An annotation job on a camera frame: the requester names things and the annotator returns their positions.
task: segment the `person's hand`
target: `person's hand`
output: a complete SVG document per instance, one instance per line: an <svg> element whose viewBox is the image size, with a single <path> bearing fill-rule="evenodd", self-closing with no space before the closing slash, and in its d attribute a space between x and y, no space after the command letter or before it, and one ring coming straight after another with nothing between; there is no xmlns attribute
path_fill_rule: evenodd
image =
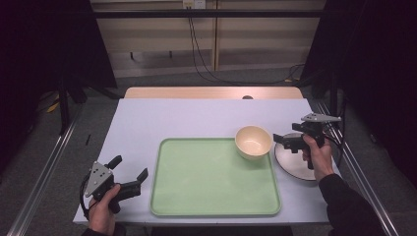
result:
<svg viewBox="0 0 417 236"><path fill-rule="evenodd" d="M310 152L303 150L303 159L306 161L312 160L316 180L320 182L329 174L333 174L334 171L331 165L331 146L328 143L328 140L325 139L325 144L322 148L319 148L315 139L308 135L304 135L303 140L310 147Z"/></svg>
<svg viewBox="0 0 417 236"><path fill-rule="evenodd" d="M116 184L108 190L100 202L95 199L89 201L89 228L95 232L113 235L115 219L114 214L108 208L110 201L119 193L120 185Z"/></svg>

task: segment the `beige bowl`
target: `beige bowl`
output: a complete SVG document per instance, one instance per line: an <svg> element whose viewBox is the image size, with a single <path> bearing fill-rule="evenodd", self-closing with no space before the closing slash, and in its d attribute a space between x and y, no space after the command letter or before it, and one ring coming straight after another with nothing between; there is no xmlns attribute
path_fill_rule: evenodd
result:
<svg viewBox="0 0 417 236"><path fill-rule="evenodd" d="M235 142L241 156L256 160L264 157L269 152L272 138L261 127L246 126L237 132Z"/></svg>

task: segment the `metal rail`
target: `metal rail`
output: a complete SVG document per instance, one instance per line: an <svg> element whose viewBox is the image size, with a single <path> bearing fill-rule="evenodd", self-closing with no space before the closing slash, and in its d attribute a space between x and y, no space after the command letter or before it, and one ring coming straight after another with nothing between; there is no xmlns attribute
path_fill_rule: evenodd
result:
<svg viewBox="0 0 417 236"><path fill-rule="evenodd" d="M83 106L81 105L74 116L73 121L66 130L66 132L59 136L58 141L55 145L55 148L49 155L49 158L43 167L42 172L39 175L39 178L36 181L36 184L31 189L30 195L28 196L24 206L19 211L18 216L15 218L15 221L12 224L7 236L22 236L25 235L30 222L36 212L37 207L42 200L45 189L50 181L50 177L55 170L56 164L58 163L64 149L73 134L75 125L80 118L80 113Z"/></svg>
<svg viewBox="0 0 417 236"><path fill-rule="evenodd" d="M321 113L329 115L328 108L322 102L319 102L317 105ZM330 132L339 142L341 141L342 134L338 129L331 127ZM368 179L359 166L359 163L356 161L356 158L347 143L344 143L343 145L343 156L364 198L367 199L374 208L386 234L388 236L399 235L390 220L384 205L381 203L377 194L374 192L374 189L371 187L371 184L368 182Z"/></svg>

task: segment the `light green cutting board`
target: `light green cutting board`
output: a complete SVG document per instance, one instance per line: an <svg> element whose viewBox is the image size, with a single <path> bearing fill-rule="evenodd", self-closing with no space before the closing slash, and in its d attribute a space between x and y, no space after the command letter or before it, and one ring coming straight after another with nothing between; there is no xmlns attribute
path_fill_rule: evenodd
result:
<svg viewBox="0 0 417 236"><path fill-rule="evenodd" d="M247 160L234 139L164 140L150 208L159 216L276 214L280 200L269 154Z"/></svg>

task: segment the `black sleeve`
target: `black sleeve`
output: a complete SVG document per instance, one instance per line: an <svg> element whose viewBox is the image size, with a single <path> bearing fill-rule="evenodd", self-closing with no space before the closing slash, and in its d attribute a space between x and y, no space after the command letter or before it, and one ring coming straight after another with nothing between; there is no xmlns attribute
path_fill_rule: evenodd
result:
<svg viewBox="0 0 417 236"><path fill-rule="evenodd" d="M320 190L328 203L334 236L386 235L371 205L336 174L323 178Z"/></svg>
<svg viewBox="0 0 417 236"><path fill-rule="evenodd" d="M88 228L84 231L82 236L106 236L105 234L95 232L94 230Z"/></svg>

